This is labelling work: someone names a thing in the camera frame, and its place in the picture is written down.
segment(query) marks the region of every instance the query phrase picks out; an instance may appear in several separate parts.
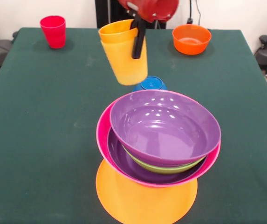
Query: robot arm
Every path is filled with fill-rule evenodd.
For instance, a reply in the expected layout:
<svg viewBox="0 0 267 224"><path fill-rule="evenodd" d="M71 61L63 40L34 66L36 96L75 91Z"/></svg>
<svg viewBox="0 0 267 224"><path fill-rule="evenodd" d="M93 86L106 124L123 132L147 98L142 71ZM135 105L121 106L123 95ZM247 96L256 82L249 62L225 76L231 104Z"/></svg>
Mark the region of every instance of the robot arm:
<svg viewBox="0 0 267 224"><path fill-rule="evenodd" d="M146 32L146 22L155 20L167 22L175 14L179 0L119 0L119 2L134 16L130 28L137 28L138 34L134 41L132 58L139 59Z"/></svg>
<svg viewBox="0 0 267 224"><path fill-rule="evenodd" d="M167 22L176 12L179 0L119 0L127 10L134 10L143 20Z"/></svg>

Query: yellow cup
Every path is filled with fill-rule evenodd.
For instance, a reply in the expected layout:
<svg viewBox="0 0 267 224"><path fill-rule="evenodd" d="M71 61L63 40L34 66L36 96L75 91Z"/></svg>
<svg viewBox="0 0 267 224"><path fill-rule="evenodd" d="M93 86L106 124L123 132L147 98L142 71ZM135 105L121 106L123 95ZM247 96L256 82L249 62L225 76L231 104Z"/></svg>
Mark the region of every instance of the yellow cup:
<svg viewBox="0 0 267 224"><path fill-rule="evenodd" d="M132 20L110 23L99 30L101 44L122 85L135 85L148 76L147 48L144 39L141 57L133 59L132 49L137 36L137 28L130 29Z"/></svg>

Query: pink bowl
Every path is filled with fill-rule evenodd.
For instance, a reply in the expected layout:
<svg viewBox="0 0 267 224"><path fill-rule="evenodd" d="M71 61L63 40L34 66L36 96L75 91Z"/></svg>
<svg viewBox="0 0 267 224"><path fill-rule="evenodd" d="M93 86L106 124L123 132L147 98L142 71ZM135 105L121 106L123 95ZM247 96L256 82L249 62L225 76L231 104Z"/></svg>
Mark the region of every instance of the pink bowl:
<svg viewBox="0 0 267 224"><path fill-rule="evenodd" d="M171 184L153 184L153 183L143 182L143 181L140 181L140 180L137 180L137 179L134 179L134 178L128 176L126 173L124 173L122 170L120 170L115 165L115 163L113 162L113 160L110 156L109 149L107 146L108 135L109 135L109 131L111 128L110 110L117 100L118 99L116 99L114 102L112 102L101 114L99 121L98 121L98 124L97 124L97 128L96 128L96 140L97 140L97 145L98 145L99 151L100 151L101 155L103 156L103 158L107 161L107 163L113 169L115 169L121 175L129 178L130 180L132 180L134 182L140 183L140 184L148 186L148 187L155 187L155 188L169 187L169 186L180 185L180 184L192 181L193 179L199 178L200 176L205 174L212 167L212 165L215 163L215 161L219 155L219 152L220 152L220 142L219 142L218 146L216 147L216 149L214 149L211 153L209 153L207 155L207 158L206 158L204 164L202 165L202 167L198 171L196 171L194 174L192 174L191 176L189 176L188 178L184 179L181 182L176 182L176 183L171 183Z"/></svg>

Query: green bowl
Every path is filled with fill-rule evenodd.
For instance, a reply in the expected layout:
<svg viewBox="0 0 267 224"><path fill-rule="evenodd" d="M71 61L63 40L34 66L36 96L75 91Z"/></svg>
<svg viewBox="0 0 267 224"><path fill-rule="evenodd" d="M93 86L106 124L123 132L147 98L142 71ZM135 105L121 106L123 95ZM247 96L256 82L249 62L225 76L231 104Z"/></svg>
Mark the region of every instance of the green bowl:
<svg viewBox="0 0 267 224"><path fill-rule="evenodd" d="M141 167L145 168L146 170L149 170L151 172L157 173L157 174L178 174L184 171L187 171L189 169L191 169L192 167L194 167L195 165L197 165L199 162L201 162L205 156L203 158L200 158L199 160L196 160L195 162L192 163L188 163L179 167L157 167L157 166L153 166L150 164L147 164L143 161L140 161L139 159L137 159L136 157L134 157L133 155L131 155L127 149L123 146L124 150L127 152L127 154Z"/></svg>

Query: white wall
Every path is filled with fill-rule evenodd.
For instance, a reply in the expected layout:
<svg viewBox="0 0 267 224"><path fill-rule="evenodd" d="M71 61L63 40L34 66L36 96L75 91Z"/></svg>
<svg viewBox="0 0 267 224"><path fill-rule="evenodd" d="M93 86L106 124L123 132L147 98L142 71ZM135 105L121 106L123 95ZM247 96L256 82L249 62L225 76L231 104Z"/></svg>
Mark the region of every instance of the white wall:
<svg viewBox="0 0 267 224"><path fill-rule="evenodd" d="M198 21L195 0L192 17ZM259 46L258 37L267 34L267 0L198 0L201 25L211 29L241 29L250 48ZM0 39L11 39L21 27L38 27L46 15L59 14L68 27L96 27L94 0L0 0ZM186 23L189 1L180 0L168 28Z"/></svg>
<svg viewBox="0 0 267 224"><path fill-rule="evenodd" d="M96 28L94 0L0 0L0 39L21 27L39 27L48 15L61 15L67 27Z"/></svg>

